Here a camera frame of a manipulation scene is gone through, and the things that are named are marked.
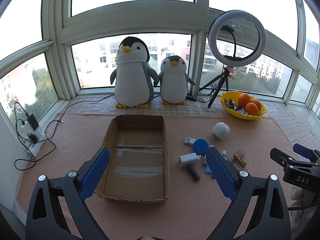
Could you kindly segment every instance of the ring light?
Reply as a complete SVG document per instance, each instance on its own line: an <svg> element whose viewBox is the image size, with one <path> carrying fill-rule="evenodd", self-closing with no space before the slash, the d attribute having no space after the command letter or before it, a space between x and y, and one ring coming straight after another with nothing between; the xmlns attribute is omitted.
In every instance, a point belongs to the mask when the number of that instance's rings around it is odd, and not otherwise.
<svg viewBox="0 0 320 240"><path fill-rule="evenodd" d="M230 56L223 56L217 48L217 36L218 32L222 28L222 26L227 23L228 21L232 19L245 19L254 24L254 26L257 28L258 31L258 44L254 51L244 58L233 58L230 59ZM212 52L212 54L215 56L215 58L220 61L221 63L230 66L230 67L242 67L251 64L252 62L256 61L261 54L263 53L263 50L266 46L266 31L263 28L261 22L254 17L252 14L247 13L245 11L241 10L231 10L224 12L220 14L211 24L209 29L209 47Z"/></svg>

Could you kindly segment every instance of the yellow fruit bowl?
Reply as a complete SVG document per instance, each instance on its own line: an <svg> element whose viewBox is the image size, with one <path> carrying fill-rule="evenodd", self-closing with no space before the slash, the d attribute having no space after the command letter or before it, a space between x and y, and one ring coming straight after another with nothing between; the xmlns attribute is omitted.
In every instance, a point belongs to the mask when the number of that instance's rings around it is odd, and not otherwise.
<svg viewBox="0 0 320 240"><path fill-rule="evenodd" d="M238 98L242 93L239 91L228 91L223 93L220 96L220 102L222 104L222 106L232 115L234 115L235 117L239 117L241 119L246 119L246 120L256 120L259 119L260 117L263 117L264 114L268 111L268 108L266 108L263 104L261 104L261 110L259 111L258 115L259 116L253 116L253 115L244 115L241 113L238 113L232 109L229 109L226 107L226 105L224 104L224 100L226 99L227 101L229 101L230 99L232 99L236 105L238 105Z"/></svg>

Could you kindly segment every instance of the black cylinder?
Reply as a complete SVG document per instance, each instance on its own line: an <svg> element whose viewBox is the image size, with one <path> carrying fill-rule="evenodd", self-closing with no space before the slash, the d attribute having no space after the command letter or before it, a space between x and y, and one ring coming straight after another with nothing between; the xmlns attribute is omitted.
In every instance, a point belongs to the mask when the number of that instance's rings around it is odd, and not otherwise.
<svg viewBox="0 0 320 240"><path fill-rule="evenodd" d="M196 170L193 168L193 166L191 164L188 164L186 167L195 181L198 181L199 179L201 179L198 172L196 172Z"/></svg>

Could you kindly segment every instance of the cardboard box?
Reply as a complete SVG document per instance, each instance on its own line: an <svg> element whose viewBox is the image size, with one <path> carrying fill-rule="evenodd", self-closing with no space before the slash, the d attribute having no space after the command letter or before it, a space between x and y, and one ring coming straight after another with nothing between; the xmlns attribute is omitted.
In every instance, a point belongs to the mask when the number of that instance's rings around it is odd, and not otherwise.
<svg viewBox="0 0 320 240"><path fill-rule="evenodd" d="M110 162L95 193L114 200L148 203L169 197L167 134L162 116L119 115L102 143Z"/></svg>

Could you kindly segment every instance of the orange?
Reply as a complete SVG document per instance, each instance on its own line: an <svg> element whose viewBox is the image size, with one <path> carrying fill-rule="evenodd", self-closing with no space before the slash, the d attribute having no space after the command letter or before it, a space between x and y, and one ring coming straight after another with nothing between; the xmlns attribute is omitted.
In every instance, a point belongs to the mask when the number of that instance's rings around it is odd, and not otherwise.
<svg viewBox="0 0 320 240"><path fill-rule="evenodd" d="M254 103L257 106L259 111L261 110L262 106L261 106L261 103L260 103L260 101L258 99L252 98L250 102Z"/></svg>
<svg viewBox="0 0 320 240"><path fill-rule="evenodd" d="M239 107L243 108L249 102L250 102L250 96L247 93L242 93L241 95L239 95L239 98L238 98L238 106Z"/></svg>
<svg viewBox="0 0 320 240"><path fill-rule="evenodd" d="M251 115L254 115L254 116L258 116L258 108L257 106L254 104L254 103L247 103L247 105L245 106L244 110L248 113L248 114L251 114Z"/></svg>

